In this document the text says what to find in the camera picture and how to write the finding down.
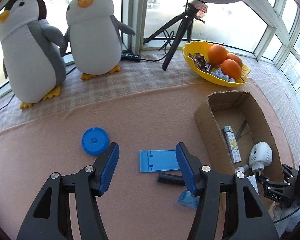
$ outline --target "stuffed penguin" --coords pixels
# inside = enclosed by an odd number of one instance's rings
[[[21,109],[58,96],[66,78],[58,48],[64,47],[64,36],[46,15],[43,0],[9,0],[0,14],[3,72]]]
[[[120,71],[122,55],[119,30],[135,35],[127,25],[113,15],[112,0],[72,0],[66,12],[68,30],[66,45],[60,48],[63,56],[68,42],[77,68],[83,72],[81,79],[90,79],[107,72]]]

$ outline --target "small bottle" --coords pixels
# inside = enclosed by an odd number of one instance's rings
[[[235,169],[235,172],[240,171],[240,172],[245,173],[246,171],[248,171],[248,169],[249,169],[249,165],[244,164],[243,166],[237,167],[237,168]]]

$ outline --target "pink blanket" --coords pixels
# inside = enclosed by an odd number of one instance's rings
[[[3,130],[0,225],[16,239],[24,216],[51,173],[76,173],[94,162],[95,158],[81,148],[81,137],[91,127],[102,127],[120,146],[110,188],[97,198],[109,239],[186,239],[195,211],[176,203],[185,187],[159,184],[156,173],[140,173],[139,151],[174,149],[178,142],[184,142],[191,154],[209,165],[193,113],[207,94],[223,89],[229,88],[204,82],[153,90],[80,106]],[[240,90],[251,92],[257,100],[275,131],[274,138],[280,141],[281,161],[293,165],[282,127],[260,88],[250,80]],[[71,200],[73,235],[80,239],[74,196]],[[219,220],[216,238],[221,239],[221,215]]]

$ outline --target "yellow bowl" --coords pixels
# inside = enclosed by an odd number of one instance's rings
[[[192,68],[192,70],[197,73],[200,77],[214,83],[220,86],[224,86],[224,87],[238,87],[241,85],[244,85],[246,83],[246,78],[248,76],[248,74],[250,73],[251,69],[248,68],[246,65],[243,64],[242,67],[242,76],[241,78],[238,80],[237,83],[234,82],[226,82],[223,79],[219,79],[207,72],[203,72],[201,70],[199,70],[198,68],[196,68],[196,66],[194,65],[193,60],[188,56],[189,53],[193,56],[195,56],[195,53],[201,53],[207,61],[209,61],[208,59],[208,49],[214,44],[212,43],[208,43],[206,41],[191,41],[190,43],[187,43],[184,45],[184,47],[182,48],[182,53],[183,53],[183,57],[186,60],[186,62],[188,63],[188,65],[190,66],[190,68]]]

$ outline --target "blue plastic piece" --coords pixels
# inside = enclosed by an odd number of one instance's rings
[[[140,151],[140,171],[176,171],[179,165],[175,150]]]
[[[104,192],[109,189],[110,182],[114,174],[115,167],[117,166],[118,160],[119,146],[116,145],[116,147],[112,150],[111,155],[109,156],[108,161],[100,176],[99,192],[101,193],[101,195],[103,195]]]
[[[99,156],[109,148],[110,140],[103,129],[94,127],[84,133],[81,144],[87,154]]]
[[[194,172],[179,144],[175,147],[175,155],[187,190],[190,191],[192,195],[196,195],[197,187],[195,185]]]
[[[195,197],[190,191],[185,190],[181,193],[178,203],[186,208],[197,209],[199,206],[200,197]]]

